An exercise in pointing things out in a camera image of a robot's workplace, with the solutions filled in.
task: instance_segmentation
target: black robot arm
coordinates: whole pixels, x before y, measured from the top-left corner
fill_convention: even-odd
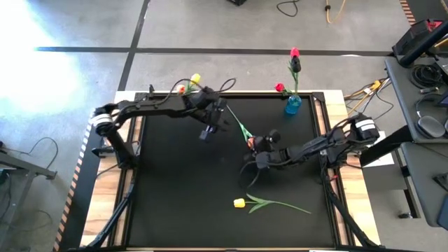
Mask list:
[[[262,151],[256,154],[255,161],[259,169],[283,169],[286,166],[300,164],[315,154],[327,158],[328,167],[338,167],[347,160],[347,153],[379,138],[378,130],[372,118],[363,114],[347,118],[338,123],[327,134],[319,136],[302,146],[289,146],[280,150]]]
[[[319,136],[303,146],[291,146],[281,150],[262,151],[256,153],[255,161],[259,169],[284,169],[288,166],[306,162],[315,154],[325,159],[322,169],[339,169],[346,161],[347,154],[368,144],[373,144],[379,138],[377,127],[372,118],[363,114],[347,118],[338,123],[329,133]],[[330,183],[330,178],[321,172],[325,193],[341,213],[344,222],[356,235],[364,247],[379,247],[359,228],[350,213],[336,195]]]
[[[209,87],[188,95],[167,95],[162,100],[148,99],[144,101],[121,101],[117,104],[107,104],[94,111],[93,125],[96,133],[106,137],[111,143],[120,168],[130,168],[136,165],[135,153],[130,143],[125,143],[118,130],[129,118],[137,116],[169,116],[184,118],[190,116],[206,125],[200,132],[202,140],[209,140],[210,134],[225,130],[227,122],[221,118],[227,106],[227,101],[218,92]]]

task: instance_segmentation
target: glass vase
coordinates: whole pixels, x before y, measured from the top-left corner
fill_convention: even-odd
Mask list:
[[[302,99],[298,95],[291,95],[286,103],[285,112],[288,115],[295,115],[302,105]]]

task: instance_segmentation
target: concrete floor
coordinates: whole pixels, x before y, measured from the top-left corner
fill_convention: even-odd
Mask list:
[[[112,100],[127,53],[33,52],[37,46],[130,47],[143,0],[12,1],[0,3],[0,27],[5,64],[0,93],[0,139],[9,148],[28,151],[41,137],[59,144],[50,169],[54,181],[37,178],[19,215],[18,225],[35,225],[47,211],[53,224],[38,232],[13,231],[9,251],[53,247],[78,158],[88,115]],[[235,7],[225,0],[151,0],[139,47],[248,48],[303,50],[390,50],[409,25],[398,0],[347,1],[336,24],[325,22],[325,1],[301,0],[299,14],[290,18],[275,8],[279,1],[248,0]],[[337,10],[340,0],[332,1]],[[302,57],[300,89],[339,89],[349,94],[386,76],[383,57]],[[288,56],[182,55],[137,53],[126,90],[168,90],[180,78],[201,73],[203,84],[217,88],[237,77],[236,90],[272,89],[276,82],[291,83]],[[387,134],[405,124],[392,87],[381,97],[395,108],[377,124]],[[366,110],[378,116],[389,105],[373,99]],[[49,143],[28,160],[45,165],[51,159]],[[406,210],[404,195],[375,192],[372,208],[382,243],[392,248],[445,251],[448,232],[427,226],[424,219],[399,220]]]

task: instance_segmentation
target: sunlight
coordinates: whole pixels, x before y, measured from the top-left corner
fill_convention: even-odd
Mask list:
[[[13,111],[57,113],[70,109],[71,97],[80,90],[76,62],[65,53],[35,52],[34,46],[54,45],[37,14],[26,1],[0,3],[0,25],[6,31],[0,41],[5,69],[0,99]]]

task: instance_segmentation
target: black table surface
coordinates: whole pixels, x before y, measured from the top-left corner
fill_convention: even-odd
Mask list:
[[[280,147],[303,144],[317,135],[309,99],[303,100],[293,117],[284,115],[285,100],[228,99],[228,103],[252,134],[279,130]],[[228,111],[224,116],[231,125],[213,135],[210,143],[198,139],[204,125],[192,118],[147,118],[129,246],[333,247],[317,157],[286,171],[264,171],[248,190],[253,196],[289,203],[312,214],[279,205],[250,214],[252,205],[233,207],[233,200],[246,197],[238,178],[248,149],[238,124]]]
[[[435,60],[433,58],[421,58],[416,60],[415,64],[432,64],[434,62]],[[417,132],[415,122],[419,119],[419,117],[415,109],[415,104],[420,100],[420,98],[423,97],[423,95],[419,93],[419,88],[414,86],[409,80],[411,70],[400,66],[395,58],[386,59],[386,69],[388,75],[391,77],[393,88],[397,94],[398,102],[400,103],[401,110],[406,119],[407,126],[409,127],[414,142],[421,144],[448,144],[447,138],[442,137],[439,139],[427,139]],[[442,124],[444,124],[447,120],[447,110],[445,108],[434,107],[427,102],[421,103],[419,108],[423,116],[433,116]]]
[[[434,182],[432,177],[448,172],[448,145],[402,143],[401,149],[426,222],[432,227],[439,227],[438,214],[448,192]]]

